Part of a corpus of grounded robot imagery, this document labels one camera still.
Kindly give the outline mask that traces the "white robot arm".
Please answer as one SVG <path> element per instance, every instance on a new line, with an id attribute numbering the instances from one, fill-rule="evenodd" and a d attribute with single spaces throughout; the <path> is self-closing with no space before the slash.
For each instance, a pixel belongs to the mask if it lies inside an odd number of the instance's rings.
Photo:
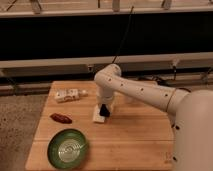
<path id="1" fill-rule="evenodd" d="M 174 130 L 172 171 L 213 171 L 213 91 L 181 89 L 128 80 L 110 64 L 94 76 L 98 106 L 109 107 L 115 92 L 167 113 Z"/>

